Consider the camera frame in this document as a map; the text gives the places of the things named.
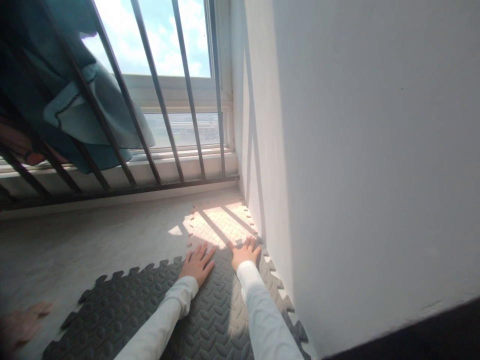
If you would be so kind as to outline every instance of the window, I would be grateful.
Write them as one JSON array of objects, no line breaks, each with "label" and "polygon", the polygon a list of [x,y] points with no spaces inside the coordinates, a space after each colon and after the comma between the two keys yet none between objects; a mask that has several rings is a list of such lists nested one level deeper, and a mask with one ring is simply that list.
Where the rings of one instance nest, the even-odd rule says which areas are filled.
[{"label": "window", "polygon": [[[171,0],[140,0],[141,12],[159,76],[183,77],[179,39]],[[95,0],[123,74],[150,75],[149,65],[129,0]],[[211,66],[203,0],[178,2],[191,77],[210,78]],[[83,40],[113,73],[99,36]]]},{"label": "window", "polygon": [[[142,107],[155,148],[170,148],[150,69],[130,0],[95,0],[130,96]],[[150,48],[177,147],[196,146],[192,116],[171,0],[139,0]],[[208,0],[178,0],[195,111],[202,147],[220,143],[211,56]],[[230,3],[216,2],[224,144],[233,150],[230,80]],[[99,36],[83,39],[112,72]]]},{"label": "window", "polygon": [[[145,117],[155,138],[155,147],[169,148],[169,136],[162,114],[150,113],[145,114]],[[177,147],[197,144],[191,113],[172,113],[168,115],[168,118],[170,119],[171,131],[173,132],[175,145]],[[200,144],[210,145],[220,143],[218,119],[219,117],[216,112],[196,114]]]}]

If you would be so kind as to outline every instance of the floor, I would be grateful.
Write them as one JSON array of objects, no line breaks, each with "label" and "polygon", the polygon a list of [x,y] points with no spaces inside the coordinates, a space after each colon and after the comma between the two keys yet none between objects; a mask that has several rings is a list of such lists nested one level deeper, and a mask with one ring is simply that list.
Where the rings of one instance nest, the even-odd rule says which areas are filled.
[{"label": "floor", "polygon": [[204,221],[200,214],[206,211],[199,204],[232,197],[240,201],[237,189],[0,223],[1,315],[38,301],[54,303],[18,357],[41,359],[50,341],[60,339],[68,314],[79,309],[80,295],[99,276],[185,256],[197,240],[191,225],[201,227]]}]

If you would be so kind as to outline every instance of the hand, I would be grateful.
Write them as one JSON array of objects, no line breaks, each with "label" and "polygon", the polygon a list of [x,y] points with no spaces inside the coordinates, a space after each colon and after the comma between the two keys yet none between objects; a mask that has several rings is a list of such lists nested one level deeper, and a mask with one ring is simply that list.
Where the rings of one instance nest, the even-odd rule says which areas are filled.
[{"label": "hand", "polygon": [[256,239],[254,237],[248,236],[243,246],[239,249],[236,248],[231,242],[228,243],[228,247],[233,253],[231,267],[235,272],[237,272],[239,265],[244,261],[250,260],[255,264],[257,263],[257,259],[262,249],[260,247],[255,248],[255,240]]},{"label": "hand", "polygon": [[198,245],[195,252],[188,252],[186,255],[185,261],[183,262],[183,267],[181,268],[179,279],[191,276],[194,277],[198,283],[198,288],[203,285],[205,279],[212,271],[215,261],[209,260],[215,254],[216,247],[214,247],[209,253],[204,257],[205,251],[207,250],[207,242],[204,242],[203,245]]}]

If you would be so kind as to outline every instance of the teal cloth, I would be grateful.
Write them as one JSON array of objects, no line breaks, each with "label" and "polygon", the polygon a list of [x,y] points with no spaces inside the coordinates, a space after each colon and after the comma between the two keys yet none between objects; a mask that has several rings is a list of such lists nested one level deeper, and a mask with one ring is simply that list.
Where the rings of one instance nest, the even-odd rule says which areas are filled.
[{"label": "teal cloth", "polygon": [[[129,161],[128,149],[141,149],[132,117],[117,80],[89,52],[82,37],[96,34],[88,8],[89,0],[47,0],[71,51],[95,97],[120,152]],[[68,61],[36,1],[5,1],[0,5],[7,14],[7,26],[15,44],[27,54],[42,82],[53,94],[45,101],[34,82],[23,72],[13,56],[0,50],[0,87],[30,122],[40,137],[83,173],[92,169],[70,137],[84,143],[99,169],[120,165],[89,104],[81,95]],[[142,110],[133,102],[145,141],[155,145]]]}]

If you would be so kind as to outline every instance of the metal bar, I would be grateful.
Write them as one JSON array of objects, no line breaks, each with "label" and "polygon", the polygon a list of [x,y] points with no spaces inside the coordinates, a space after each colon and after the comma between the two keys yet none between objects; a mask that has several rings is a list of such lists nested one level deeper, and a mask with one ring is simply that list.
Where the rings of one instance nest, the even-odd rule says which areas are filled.
[{"label": "metal bar", "polygon": [[11,202],[11,203],[15,203],[18,200],[15,196],[10,194],[10,191],[8,191],[2,185],[0,185],[0,195],[2,195],[4,198],[7,198],[8,201]]},{"label": "metal bar", "polygon": [[132,103],[132,98],[130,97],[129,90],[127,89],[127,85],[125,84],[124,77],[120,72],[120,67],[115,57],[114,51],[112,49],[112,45],[110,44],[109,38],[107,36],[107,32],[105,31],[104,24],[102,23],[102,18],[100,17],[99,11],[97,6],[95,5],[94,0],[90,0],[91,7],[91,15],[93,21],[95,23],[96,30],[98,35],[100,36],[101,42],[103,44],[103,48],[105,49],[106,56],[110,61],[111,68],[113,69],[113,73],[115,74],[116,81],[118,82],[118,86],[120,87],[121,94],[123,95],[123,99],[125,100],[126,107],[128,108],[128,112],[130,113],[131,120],[133,121],[133,125],[135,126],[136,133],[138,134],[138,138],[140,139],[141,146],[145,151],[146,158],[148,163],[150,164],[151,172],[153,173],[153,177],[157,184],[161,184],[159,171],[155,166],[154,160],[152,158],[152,154],[150,153],[150,149],[147,146],[147,142],[145,141],[144,134],[142,133],[142,129],[140,128],[139,120],[137,119],[137,114],[134,109],[134,104]]},{"label": "metal bar", "polygon": [[217,47],[217,26],[215,24],[215,2],[209,0],[210,10],[210,31],[211,31],[211,48],[213,52],[213,69],[216,88],[216,108],[218,111],[218,132],[220,133],[220,158],[221,158],[221,174],[225,175],[225,149],[224,149],[224,118],[222,116],[222,103],[220,99],[220,70],[219,70],[219,50]]},{"label": "metal bar", "polygon": [[167,112],[167,106],[165,105],[165,99],[164,99],[164,96],[162,95],[162,89],[160,88],[159,76],[157,75],[157,69],[155,68],[154,57],[152,55],[152,50],[150,49],[149,38],[147,36],[147,30],[145,29],[144,19],[142,17],[142,11],[140,10],[140,4],[138,0],[130,0],[130,2],[131,2],[131,7],[133,8],[133,13],[135,14],[136,24],[138,25],[138,31],[140,32],[141,42],[143,43],[143,49],[145,50],[146,60],[148,61],[148,66],[150,67],[153,86],[155,87],[156,96],[158,98],[158,103],[160,105],[161,113],[163,115],[163,121],[165,122],[166,132],[168,133],[168,139],[170,140],[170,146],[173,152],[173,157],[175,158],[176,169],[178,170],[178,176],[180,177],[180,181],[183,183],[185,181],[184,173],[182,171],[182,166],[180,165],[179,153],[177,152],[174,133],[172,132],[172,127],[170,126],[169,114]]},{"label": "metal bar", "polygon": [[83,97],[85,98],[86,102],[90,105],[91,110],[93,111],[95,117],[97,118],[98,123],[100,124],[100,127],[103,130],[103,133],[105,134],[108,140],[108,143],[113,149],[113,152],[116,158],[118,159],[118,162],[120,163],[120,166],[123,169],[123,172],[125,173],[126,178],[128,179],[128,182],[132,187],[136,187],[137,183],[132,175],[132,172],[127,166],[127,163],[125,162],[125,159],[122,157],[122,154],[120,153],[120,148],[119,148],[119,145],[117,144],[117,141],[115,140],[114,134],[112,133],[112,130],[110,129],[107,123],[107,120],[105,119],[104,114],[100,109],[99,104],[94,98],[94,95],[92,94],[89,84],[85,80],[82,70],[79,68],[79,65],[77,64],[77,61],[72,53],[72,50],[69,47],[69,44],[65,40],[60,29],[58,28],[57,23],[54,19],[52,12],[50,11],[48,4],[46,3],[45,0],[37,0],[37,1],[40,4],[43,12],[45,13],[46,18],[48,19],[49,25],[53,30],[56,41],[58,42],[58,45],[61,51],[63,52],[65,59],[68,61],[69,66],[71,67],[76,84],[80,88],[80,91]]},{"label": "metal bar", "polygon": [[107,179],[105,179],[105,176],[102,174],[102,171],[99,169],[93,157],[90,155],[87,147],[73,136],[70,136],[70,140],[73,142],[73,145],[75,145],[78,152],[83,156],[88,166],[90,166],[93,175],[95,175],[103,190],[110,191],[111,188]]},{"label": "metal bar", "polygon": [[16,203],[2,204],[0,205],[0,210],[16,210],[16,209],[34,208],[34,207],[40,207],[40,206],[72,203],[77,201],[111,198],[115,196],[142,194],[142,193],[149,193],[149,192],[155,192],[155,191],[161,191],[161,190],[187,188],[187,187],[199,186],[199,185],[218,184],[218,183],[225,183],[230,181],[238,181],[239,178],[240,177],[238,175],[235,175],[235,176],[228,176],[228,177],[210,178],[205,180],[176,182],[176,183],[162,184],[162,185],[151,185],[151,186],[145,186],[145,187],[135,187],[135,188],[128,187],[125,189],[112,190],[109,192],[104,191],[104,192],[95,192],[95,193],[84,193],[81,195],[55,196],[47,200],[29,199],[29,200],[18,201]]},{"label": "metal bar", "polygon": [[195,132],[198,160],[200,161],[201,178],[206,179],[207,177],[205,176],[204,157],[202,156],[202,145],[200,144],[199,126],[197,124],[197,114],[195,113],[194,93],[192,91],[192,81],[190,79],[189,62],[187,60],[187,50],[185,49],[184,32],[182,31],[182,20],[180,19],[178,0],[171,0],[171,5],[173,6],[173,15],[175,17],[178,44],[180,45],[181,62],[183,63],[183,72],[185,73],[186,92],[188,93],[188,102],[190,103],[191,121],[193,123],[193,131]]},{"label": "metal bar", "polygon": [[43,187],[41,183],[28,172],[26,168],[12,155],[8,147],[0,142],[0,155],[2,158],[43,198],[51,197],[50,193]]},{"label": "metal bar", "polygon": [[[43,100],[46,103],[51,102],[54,99],[54,95],[43,82],[42,78],[40,77],[38,71],[36,71],[29,57],[21,49],[18,49],[10,41],[9,38],[6,38],[6,36],[7,36],[6,33],[2,35],[3,42],[8,46],[8,49],[10,50],[12,55],[15,57],[15,59],[18,61],[20,66],[23,68],[23,70],[33,80],[33,82],[35,83],[36,89],[42,96]],[[22,114],[15,108],[15,106],[13,105],[13,103],[11,103],[8,97],[6,95],[4,95],[4,97],[6,98],[5,100],[7,100],[10,103],[7,106],[10,109],[10,113],[14,115],[14,120],[21,121],[23,127],[27,128],[27,129],[23,129],[22,131],[25,133],[27,137],[30,138],[30,141],[32,142],[32,144],[35,144],[37,145],[37,147],[40,147],[39,151],[45,156],[45,158],[48,160],[51,166],[56,170],[56,172],[62,178],[62,180],[68,185],[68,187],[75,193],[81,193],[82,190],[80,189],[80,187],[77,185],[77,183],[75,183],[75,181],[72,179],[70,174],[64,169],[60,161],[57,160],[57,158],[52,153],[52,151],[48,148],[48,146],[44,144],[42,139],[33,130],[33,128],[30,126],[30,123],[25,118],[23,118]],[[73,145],[78,150],[78,152],[83,156],[83,158],[87,162],[88,166],[90,167],[91,171],[93,172],[96,179],[100,183],[101,187],[105,191],[110,190],[109,183],[103,176],[102,172],[100,171],[99,167],[93,160],[92,156],[90,155],[85,145],[82,142],[75,139],[74,137],[72,136],[69,136],[69,137],[73,142]]]}]

